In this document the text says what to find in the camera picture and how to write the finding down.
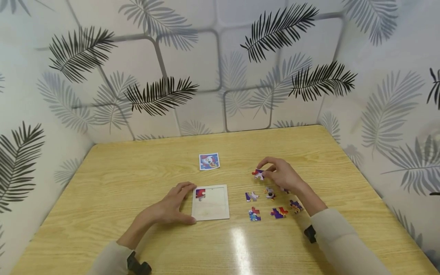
sleeve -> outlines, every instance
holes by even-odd
[[[127,275],[127,258],[133,251],[111,241],[95,259],[87,275]]]
[[[391,274],[337,210],[326,209],[311,220],[319,248],[339,274]]]

patterned wallpaper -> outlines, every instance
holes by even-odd
[[[0,274],[95,143],[317,123],[440,269],[439,11],[433,0],[1,0]]]

cartoon picture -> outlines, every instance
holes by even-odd
[[[220,160],[218,153],[201,154],[198,156],[200,163],[200,170],[211,170],[220,167]]]

palm leaf pattern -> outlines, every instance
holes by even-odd
[[[78,170],[78,168],[81,165],[81,160],[79,159],[69,159],[65,162],[63,162],[59,170],[55,171],[54,173],[54,179],[55,182],[60,184],[63,187],[66,187],[67,184],[72,179],[75,172]]]
[[[3,237],[3,233],[4,233],[4,230],[2,230],[2,227],[3,227],[3,225],[0,225],[0,240],[1,240],[1,237]],[[0,257],[4,254],[4,251],[2,251],[4,245],[5,245],[5,243],[0,245]]]
[[[334,140],[339,144],[340,135],[338,134],[341,130],[339,128],[339,121],[331,112],[325,112],[324,115],[318,120],[318,123],[327,129],[327,131],[332,135]]]
[[[361,31],[370,31],[370,41],[373,45],[382,44],[382,39],[388,40],[397,27],[393,15],[397,10],[396,0],[342,0],[345,3],[349,20],[356,19]]]
[[[41,124],[31,129],[23,121],[18,131],[12,131],[13,142],[0,135],[0,213],[11,211],[11,202],[24,201],[34,189],[30,174],[35,171],[33,161],[41,156],[43,132]]]
[[[431,96],[434,94],[434,103],[437,104],[437,108],[440,110],[440,70],[437,71],[437,76],[434,74],[432,68],[430,68],[429,71],[431,72],[431,76],[434,79],[434,86],[431,89],[431,92],[429,92],[428,100],[426,101],[426,103],[429,103]]]
[[[257,108],[255,116],[260,109],[267,114],[267,110],[272,110],[272,108],[278,107],[277,104],[286,101],[291,89],[291,78],[311,65],[312,58],[310,56],[305,57],[305,55],[298,53],[291,56],[289,60],[283,60],[281,68],[279,66],[273,67],[272,71],[267,73],[266,79],[260,79],[259,88],[252,94],[249,101],[251,108]]]
[[[191,95],[197,91],[198,84],[192,84],[188,77],[184,80],[179,79],[176,88],[174,86],[174,78],[168,77],[167,80],[162,78],[150,85],[147,83],[142,94],[136,84],[129,86],[124,94],[132,103],[132,111],[134,109],[139,112],[144,110],[151,116],[164,115],[166,111],[169,111],[169,108],[174,109],[191,100]]]
[[[301,38],[299,30],[307,32],[307,28],[314,26],[313,17],[318,11],[307,4],[293,4],[289,9],[285,8],[281,14],[277,11],[272,19],[272,12],[266,17],[260,15],[260,19],[252,24],[251,37],[246,36],[245,45],[240,45],[248,51],[249,61],[260,62],[265,60],[264,51],[280,49],[291,46]]]
[[[362,112],[363,146],[372,147],[381,154],[392,150],[394,142],[401,140],[402,133],[396,132],[406,122],[405,117],[418,103],[414,99],[421,95],[417,91],[423,80],[415,72],[409,72],[400,81],[400,71],[387,75],[378,85],[378,92],[372,94],[367,108]]]
[[[396,209],[394,209],[394,207],[392,208],[392,210],[393,210],[394,215],[396,216],[397,220],[408,231],[408,234],[415,241],[415,243],[422,249],[422,247],[423,247],[423,235],[421,233],[417,234],[414,225],[411,222],[408,222],[406,216],[402,215],[400,210],[396,211]],[[437,268],[437,270],[439,270],[439,268],[440,268],[440,257],[438,257],[436,255],[435,250],[432,250],[432,249],[423,250],[423,253],[426,254],[426,256],[431,261],[431,263]]]
[[[118,71],[110,76],[108,84],[102,84],[99,87],[97,98],[95,101],[95,119],[96,124],[109,124],[109,133],[111,134],[111,126],[121,129],[121,126],[127,125],[127,120],[131,118],[132,113],[130,102],[123,100],[121,97],[129,86],[137,84],[136,79]]]
[[[296,126],[306,126],[307,123],[304,122],[297,122],[296,124],[291,120],[289,121],[277,121],[274,123],[274,126],[277,128],[287,128],[287,127],[296,127]]]
[[[200,121],[184,121],[180,125],[180,131],[183,136],[195,136],[195,135],[206,135],[212,134],[211,129],[205,126],[205,124]]]
[[[226,113],[230,117],[233,117],[237,112],[243,116],[241,110],[248,108],[250,91],[240,90],[241,88],[244,89],[247,83],[247,67],[242,54],[238,51],[233,51],[229,56],[224,55],[220,61],[220,68],[222,73],[222,86],[218,97],[223,101],[224,96]]]
[[[192,24],[186,23],[187,19],[177,14],[169,7],[161,7],[163,1],[159,0],[130,0],[130,4],[122,5],[119,12],[124,11],[127,20],[133,19],[133,24],[147,35],[156,35],[165,45],[174,45],[176,49],[190,50],[192,43],[197,43],[198,34],[192,29]]]
[[[4,76],[0,73],[0,82],[3,82],[4,81]],[[3,89],[4,88],[4,86],[1,86],[0,85],[0,92],[3,92],[1,89]]]
[[[353,144],[349,144],[344,149],[344,152],[347,154],[347,156],[350,158],[353,164],[358,169],[360,169],[360,167],[363,164],[364,158],[363,155],[357,150],[356,146],[354,146]]]
[[[354,89],[353,81],[357,74],[350,71],[344,72],[345,65],[333,61],[330,65],[317,66],[315,71],[309,74],[310,68],[301,70],[295,78],[292,76],[292,91],[295,98],[302,95],[304,101],[317,100],[317,96],[322,96],[321,92],[328,95],[344,96]]]
[[[405,172],[401,186],[405,190],[413,189],[418,195],[440,192],[440,142],[428,136],[424,146],[415,139],[414,149],[394,148],[386,156],[401,169],[382,174]]]
[[[11,6],[12,14],[14,14],[15,11],[17,10],[17,2],[18,2],[20,4],[20,6],[23,8],[23,10],[29,16],[31,16],[30,12],[29,12],[27,6],[25,5],[25,3],[23,2],[23,0],[1,0],[1,2],[0,2],[0,12],[3,12],[6,9],[8,1],[9,1],[10,6]],[[41,5],[45,6],[48,9],[52,10],[49,6],[45,5],[44,3],[40,2],[39,0],[34,0],[34,1],[37,2],[37,3],[40,3]]]
[[[38,80],[37,87],[44,101],[50,103],[49,108],[65,127],[86,133],[88,127],[94,124],[94,118],[87,107],[73,109],[73,106],[81,106],[82,103],[58,74],[45,72],[43,81]]]
[[[136,140],[163,139],[163,138],[165,138],[165,136],[159,135],[159,136],[156,137],[154,135],[138,135],[136,137]]]
[[[109,33],[107,29],[102,31],[100,28],[95,33],[93,26],[80,27],[72,35],[68,32],[67,38],[61,36],[59,39],[54,35],[49,49],[55,59],[50,58],[53,65],[49,67],[61,71],[70,81],[82,82],[86,78],[81,73],[90,73],[97,66],[104,65],[109,59],[106,53],[117,47],[112,44],[111,37],[113,32]]]

puzzle piece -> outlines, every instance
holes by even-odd
[[[272,188],[269,188],[269,187],[266,186],[266,190],[264,192],[267,194],[266,195],[267,199],[271,199],[272,201],[274,200],[275,192],[274,192],[274,190]]]
[[[289,189],[284,189],[284,188],[282,188],[282,187],[280,187],[280,189],[281,189],[281,191],[286,192],[286,194],[291,193]]]
[[[252,206],[252,212],[254,212],[255,214],[260,214],[260,211],[255,209],[255,207]]]
[[[249,220],[250,221],[259,221],[261,217],[257,216],[257,213],[254,213],[252,210],[249,210]]]
[[[293,208],[295,214],[298,214],[303,209],[299,202],[293,200],[290,200],[290,207]]]
[[[201,202],[205,197],[205,189],[197,189],[195,191],[195,198],[198,198],[198,201]]]
[[[263,177],[263,175],[262,175],[262,172],[263,172],[263,171],[264,171],[264,170],[255,169],[255,171],[252,172],[252,175],[254,175],[254,178],[256,178],[256,179],[260,178],[260,180],[264,180],[264,177]]]
[[[246,192],[245,195],[246,195],[247,202],[250,202],[250,199],[252,199],[254,202],[256,202],[257,198],[260,197],[259,195],[255,194],[255,192],[252,192],[250,194],[249,194],[249,192]]]
[[[282,219],[286,217],[285,215],[280,214],[280,212],[276,208],[272,208],[271,216],[275,216],[276,219]]]

